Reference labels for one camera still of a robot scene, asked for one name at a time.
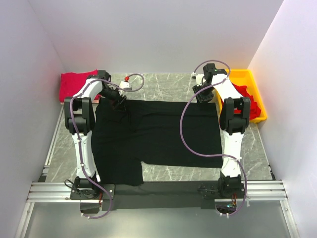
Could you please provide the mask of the aluminium frame rail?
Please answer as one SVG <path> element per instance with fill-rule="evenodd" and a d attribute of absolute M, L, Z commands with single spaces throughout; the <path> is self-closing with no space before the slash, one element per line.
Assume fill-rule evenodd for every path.
<path fill-rule="evenodd" d="M 251 180 L 242 183 L 245 187 L 245 196 L 243 198 L 236 199 L 217 199 L 215 205 L 218 202 L 231 202 L 237 201 L 244 205 L 249 205 L 251 201 L 279 201 L 283 209 L 283 216 L 285 218 L 290 236 L 293 238 L 299 237 L 299 232 L 295 224 L 293 214 L 290 210 L 288 203 L 288 196 L 284 188 L 283 182 L 280 180 Z M 32 183 L 26 202 L 27 205 L 24 208 L 23 216 L 20 221 L 17 236 L 23 237 L 26 233 L 26 228 L 29 223 L 28 212 L 32 212 L 35 203 L 45 202 L 81 202 L 76 200 L 70 200 L 71 189 L 70 182 L 34 182 Z"/>

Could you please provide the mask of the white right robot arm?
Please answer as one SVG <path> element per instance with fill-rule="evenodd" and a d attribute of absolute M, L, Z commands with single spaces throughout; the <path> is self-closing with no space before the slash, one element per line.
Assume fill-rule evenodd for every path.
<path fill-rule="evenodd" d="M 242 96 L 231 83 L 227 71 L 218 69 L 215 62 L 207 60 L 203 65 L 203 73 L 193 71 L 191 77 L 196 80 L 193 91 L 199 105 L 210 102 L 215 89 L 223 101 L 220 110 L 219 126 L 224 136 L 223 165 L 218 180 L 217 192 L 228 198 L 234 193 L 243 191 L 241 176 L 241 144 L 249 125 L 251 100 Z"/>

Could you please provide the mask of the yellow plastic bin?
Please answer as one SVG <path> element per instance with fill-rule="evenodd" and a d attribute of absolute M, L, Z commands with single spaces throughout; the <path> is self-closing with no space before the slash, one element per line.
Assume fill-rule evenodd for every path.
<path fill-rule="evenodd" d="M 247 93 L 250 96 L 253 96 L 254 101 L 257 103 L 258 107 L 261 110 L 260 115 L 250 120 L 250 122 L 259 123 L 266 120 L 267 115 L 258 88 L 256 86 L 251 71 L 247 69 L 232 69 L 228 79 L 226 79 L 223 83 L 215 86 L 219 110 L 222 110 L 222 99 L 228 97 L 239 98 L 240 96 L 242 96 L 234 88 L 234 85 L 246 86 Z"/>

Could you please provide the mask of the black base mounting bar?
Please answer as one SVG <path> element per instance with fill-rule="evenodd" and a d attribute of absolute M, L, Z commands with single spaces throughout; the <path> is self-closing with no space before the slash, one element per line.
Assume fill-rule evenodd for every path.
<path fill-rule="evenodd" d="M 236 199 L 245 196 L 242 183 L 228 185 L 216 181 L 161 181 L 145 182 L 140 186 L 105 184 L 103 189 L 87 179 L 70 186 L 70 200 L 80 201 L 83 213 L 101 210 L 192 208 L 215 209 L 217 199 Z"/>

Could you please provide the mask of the black t shirt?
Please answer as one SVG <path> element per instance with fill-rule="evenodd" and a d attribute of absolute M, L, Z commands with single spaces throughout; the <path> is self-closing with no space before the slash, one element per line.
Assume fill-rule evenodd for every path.
<path fill-rule="evenodd" d="M 222 167 L 214 103 L 127 100 L 125 106 L 115 111 L 102 98 L 96 108 L 92 152 L 102 183 L 141 185 L 142 163 Z"/>

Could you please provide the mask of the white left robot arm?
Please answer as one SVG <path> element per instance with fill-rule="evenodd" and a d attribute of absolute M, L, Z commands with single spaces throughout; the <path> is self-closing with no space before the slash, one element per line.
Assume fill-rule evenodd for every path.
<path fill-rule="evenodd" d="M 92 153 L 92 132 L 95 127 L 92 102 L 100 94 L 110 99 L 112 105 L 118 109 L 126 100 L 123 91 L 132 90 L 128 76 L 118 86 L 112 86 L 111 75 L 100 70 L 96 75 L 89 75 L 78 92 L 64 100 L 65 127 L 72 135 L 77 162 L 76 178 L 71 183 L 73 196 L 96 199 L 106 192 L 105 188 L 101 188 L 101 179 Z"/>

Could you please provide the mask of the folded magenta t shirt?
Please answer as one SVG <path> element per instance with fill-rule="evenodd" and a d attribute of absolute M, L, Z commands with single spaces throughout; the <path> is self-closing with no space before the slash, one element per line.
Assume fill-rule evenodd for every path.
<path fill-rule="evenodd" d="M 75 95 L 85 85 L 90 75 L 95 76 L 97 74 L 97 70 L 84 73 L 62 73 L 60 75 L 59 101 L 63 103 L 66 97 Z"/>

